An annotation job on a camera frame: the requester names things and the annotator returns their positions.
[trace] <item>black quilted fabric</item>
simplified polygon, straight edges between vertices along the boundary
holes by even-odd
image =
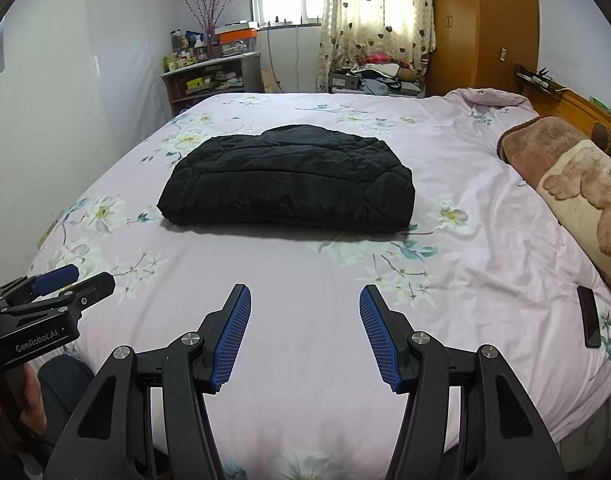
[[[383,140],[319,126],[213,137],[183,158],[159,199],[174,224],[282,222],[360,232],[406,229],[412,173]]]

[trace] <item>curtain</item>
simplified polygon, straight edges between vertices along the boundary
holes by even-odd
[[[432,0],[324,0],[316,87],[327,91],[331,68],[396,62],[426,72],[434,50]]]

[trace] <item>wooden headboard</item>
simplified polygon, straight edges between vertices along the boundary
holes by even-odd
[[[611,130],[611,117],[601,108],[592,104],[572,90],[564,90],[561,100],[557,101],[546,92],[533,86],[525,85],[523,95],[530,99],[532,107],[539,115],[554,115],[570,123],[588,137],[596,122],[602,123]]]

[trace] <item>metal screw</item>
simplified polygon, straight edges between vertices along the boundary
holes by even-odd
[[[412,334],[412,340],[417,345],[425,345],[429,343],[429,335],[425,332],[415,332],[414,334]]]
[[[182,343],[184,345],[192,346],[201,340],[201,336],[196,332],[188,332],[182,336]]]
[[[488,359],[494,359],[497,355],[499,355],[499,351],[492,345],[485,345],[481,347],[481,353]]]
[[[125,359],[126,357],[130,355],[130,348],[127,346],[120,346],[114,349],[114,352],[112,353],[112,355],[116,359]]]

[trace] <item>bed sheet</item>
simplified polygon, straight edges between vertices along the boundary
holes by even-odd
[[[383,478],[406,398],[381,381],[365,336],[359,292],[368,283],[445,346],[497,346],[558,441],[611,392],[611,292],[543,200],[497,158],[499,136],[534,116],[525,99],[495,91],[214,96],[93,184],[31,272],[74,263],[81,279],[115,276],[114,295],[84,311],[69,349],[95,372],[117,346],[146,351],[195,330],[235,283],[248,285],[252,314],[230,382],[206,396],[233,478],[243,478],[239,466],[256,479]],[[172,168],[201,142],[299,123],[385,140],[412,170],[408,230],[360,237],[279,225],[179,228],[161,218],[155,204]],[[584,346],[578,285],[596,293],[600,349]],[[446,448],[458,438],[456,388],[450,403]],[[165,450],[157,390],[153,428]]]

